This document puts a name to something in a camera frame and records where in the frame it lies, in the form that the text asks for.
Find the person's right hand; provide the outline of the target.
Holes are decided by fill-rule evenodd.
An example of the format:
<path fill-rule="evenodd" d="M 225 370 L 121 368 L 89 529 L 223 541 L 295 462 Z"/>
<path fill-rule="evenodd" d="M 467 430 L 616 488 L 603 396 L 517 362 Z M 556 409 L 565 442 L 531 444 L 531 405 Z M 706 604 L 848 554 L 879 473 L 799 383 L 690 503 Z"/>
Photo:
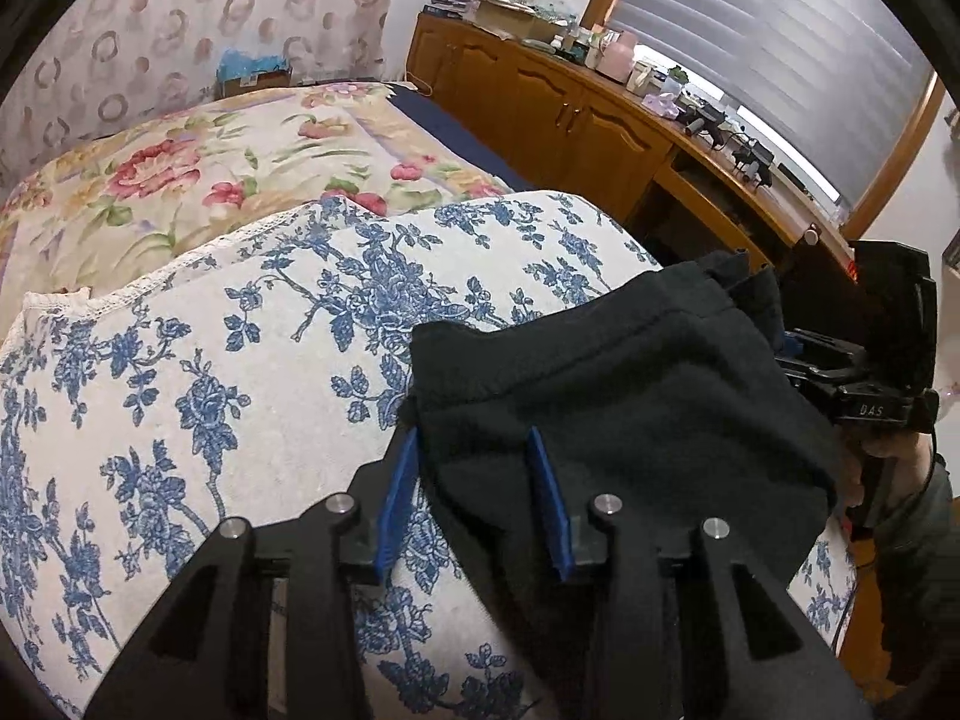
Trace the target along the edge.
<path fill-rule="evenodd" d="M 861 507 L 866 500 L 866 461 L 890 468 L 887 492 L 874 496 L 875 523 L 901 509 L 928 486 L 935 457 L 935 438 L 923 433 L 869 433 L 864 429 L 841 429 L 838 433 L 844 476 L 839 483 L 843 509 Z"/>

